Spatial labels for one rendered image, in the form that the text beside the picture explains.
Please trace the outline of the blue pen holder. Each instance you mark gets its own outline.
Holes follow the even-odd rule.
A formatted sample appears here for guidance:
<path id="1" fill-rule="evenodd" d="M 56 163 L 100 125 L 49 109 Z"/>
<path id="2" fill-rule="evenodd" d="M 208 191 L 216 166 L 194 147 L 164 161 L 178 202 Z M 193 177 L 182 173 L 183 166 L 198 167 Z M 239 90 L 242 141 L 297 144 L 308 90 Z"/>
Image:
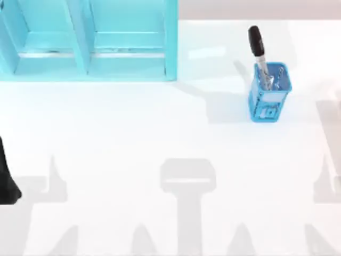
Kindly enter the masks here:
<path id="1" fill-rule="evenodd" d="M 250 118 L 253 122 L 276 122 L 284 107 L 286 97 L 292 90 L 287 66 L 283 62 L 267 64 L 274 77 L 272 88 L 266 90 L 258 65 L 254 65 L 254 75 L 248 97 Z"/>

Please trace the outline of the black marker pen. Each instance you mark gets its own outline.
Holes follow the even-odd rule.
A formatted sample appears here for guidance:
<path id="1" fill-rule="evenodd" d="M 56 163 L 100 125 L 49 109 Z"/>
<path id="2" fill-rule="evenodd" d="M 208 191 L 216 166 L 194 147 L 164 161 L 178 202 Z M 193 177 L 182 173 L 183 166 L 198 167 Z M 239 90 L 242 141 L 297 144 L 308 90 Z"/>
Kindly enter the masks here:
<path id="1" fill-rule="evenodd" d="M 270 90 L 272 87 L 272 78 L 269 74 L 269 70 L 267 67 L 262 35 L 257 25 L 252 25 L 249 27 L 248 39 L 251 52 L 255 57 L 256 64 L 260 70 L 261 77 L 264 81 L 264 88 L 266 90 Z"/>

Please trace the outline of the light blue rack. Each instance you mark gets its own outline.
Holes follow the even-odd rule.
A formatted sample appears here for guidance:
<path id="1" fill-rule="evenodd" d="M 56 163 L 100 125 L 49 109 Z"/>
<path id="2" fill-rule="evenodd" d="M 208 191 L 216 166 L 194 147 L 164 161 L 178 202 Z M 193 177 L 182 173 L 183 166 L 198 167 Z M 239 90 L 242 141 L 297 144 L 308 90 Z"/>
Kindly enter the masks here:
<path id="1" fill-rule="evenodd" d="M 178 2 L 0 0 L 0 81 L 175 81 Z"/>

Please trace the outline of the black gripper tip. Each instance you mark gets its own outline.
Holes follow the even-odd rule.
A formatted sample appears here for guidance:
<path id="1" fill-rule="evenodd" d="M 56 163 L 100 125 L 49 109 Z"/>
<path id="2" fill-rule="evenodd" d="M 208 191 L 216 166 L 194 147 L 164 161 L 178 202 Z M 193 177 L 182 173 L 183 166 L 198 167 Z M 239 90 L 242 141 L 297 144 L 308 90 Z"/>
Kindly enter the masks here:
<path id="1" fill-rule="evenodd" d="M 10 174 L 0 137 L 0 205 L 13 205 L 21 197 L 22 192 Z"/>

